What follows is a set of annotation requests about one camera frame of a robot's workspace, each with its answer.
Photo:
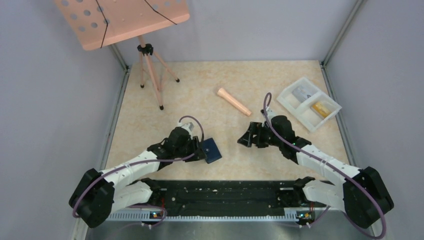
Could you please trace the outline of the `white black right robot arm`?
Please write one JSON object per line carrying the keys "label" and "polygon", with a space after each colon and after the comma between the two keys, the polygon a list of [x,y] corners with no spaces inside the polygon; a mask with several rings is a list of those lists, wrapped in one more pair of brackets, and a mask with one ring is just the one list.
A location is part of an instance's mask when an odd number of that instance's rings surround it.
{"label": "white black right robot arm", "polygon": [[304,177],[295,181],[293,200],[299,206],[318,202],[342,211],[356,226],[366,229],[394,208],[394,202],[379,174],[343,163],[297,136],[284,115],[263,123],[251,122],[237,143],[251,148],[277,147],[282,155],[326,178],[329,183]]}

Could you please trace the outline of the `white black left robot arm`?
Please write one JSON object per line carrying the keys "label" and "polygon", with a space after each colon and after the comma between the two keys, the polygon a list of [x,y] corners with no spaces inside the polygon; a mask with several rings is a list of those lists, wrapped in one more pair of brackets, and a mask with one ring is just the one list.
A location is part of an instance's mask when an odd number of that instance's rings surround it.
{"label": "white black left robot arm", "polygon": [[205,159],[199,138],[192,134],[193,128],[191,122],[180,123],[168,137],[131,160],[101,171],[87,170],[69,199],[72,215],[93,229],[105,222],[111,213],[126,207],[142,203],[156,206],[161,194],[141,181],[141,177],[174,162]]}

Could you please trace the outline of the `gold credit card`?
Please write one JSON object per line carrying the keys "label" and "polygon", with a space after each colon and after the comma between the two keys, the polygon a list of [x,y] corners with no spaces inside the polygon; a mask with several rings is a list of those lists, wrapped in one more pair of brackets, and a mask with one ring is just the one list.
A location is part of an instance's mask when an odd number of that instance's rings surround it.
{"label": "gold credit card", "polygon": [[327,107],[327,105],[324,102],[317,101],[314,103],[311,108],[320,115],[323,119],[327,118],[331,113],[331,109]]}

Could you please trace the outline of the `blue card holder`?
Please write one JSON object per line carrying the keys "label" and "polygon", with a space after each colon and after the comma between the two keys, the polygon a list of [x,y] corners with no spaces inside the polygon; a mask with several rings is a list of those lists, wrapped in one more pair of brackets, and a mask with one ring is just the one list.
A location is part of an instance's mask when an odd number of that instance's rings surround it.
{"label": "blue card holder", "polygon": [[205,162],[207,164],[211,164],[222,158],[222,154],[212,137],[204,140],[202,150],[206,155]]}

